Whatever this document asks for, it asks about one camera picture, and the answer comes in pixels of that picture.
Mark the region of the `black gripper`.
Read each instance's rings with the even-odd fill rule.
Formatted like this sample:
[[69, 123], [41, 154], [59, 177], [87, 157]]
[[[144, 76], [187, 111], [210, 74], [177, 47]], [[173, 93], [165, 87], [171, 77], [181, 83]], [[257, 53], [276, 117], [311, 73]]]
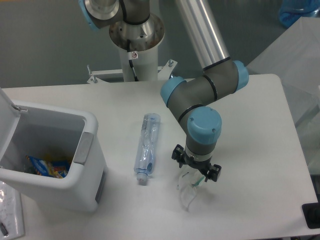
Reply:
[[198, 155], [189, 151], [177, 144], [172, 151], [171, 158], [177, 161], [178, 166], [181, 168], [183, 165], [187, 164], [193, 169], [199, 170], [199, 172], [204, 175], [204, 181], [207, 182], [211, 180], [217, 182], [222, 167], [218, 164], [211, 165], [211, 154]]

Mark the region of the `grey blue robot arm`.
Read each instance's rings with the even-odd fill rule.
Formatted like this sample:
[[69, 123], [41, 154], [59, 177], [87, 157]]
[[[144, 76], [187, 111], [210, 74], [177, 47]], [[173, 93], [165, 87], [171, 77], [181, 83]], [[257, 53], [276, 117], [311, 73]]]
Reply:
[[[172, 158], [180, 166], [197, 169], [206, 180], [217, 181], [221, 167], [211, 164], [222, 130], [222, 119], [210, 104], [244, 88], [249, 73], [232, 60], [206, 0], [178, 0], [179, 13], [202, 67], [201, 76], [186, 81], [172, 77], [160, 95], [186, 135]], [[158, 46], [165, 36], [162, 20], [151, 13], [148, 0], [81, 0], [80, 9], [93, 30], [109, 28], [120, 54], [123, 79], [158, 79]]]

